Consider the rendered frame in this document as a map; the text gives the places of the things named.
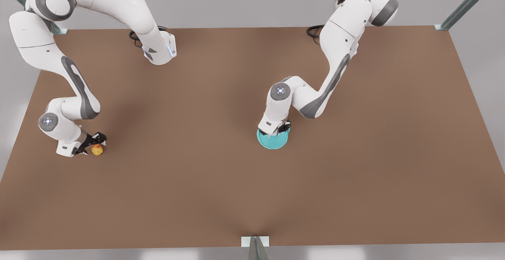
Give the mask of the teal pot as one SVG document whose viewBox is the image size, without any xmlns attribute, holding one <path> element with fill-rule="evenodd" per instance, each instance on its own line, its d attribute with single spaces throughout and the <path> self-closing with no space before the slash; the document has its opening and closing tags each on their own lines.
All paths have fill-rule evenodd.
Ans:
<svg viewBox="0 0 505 260">
<path fill-rule="evenodd" d="M 279 149 L 283 147 L 287 141 L 289 136 L 290 129 L 287 129 L 284 132 L 280 132 L 276 135 L 267 135 L 264 134 L 260 129 L 257 129 L 256 137 L 260 145 L 267 149 Z"/>
</svg>

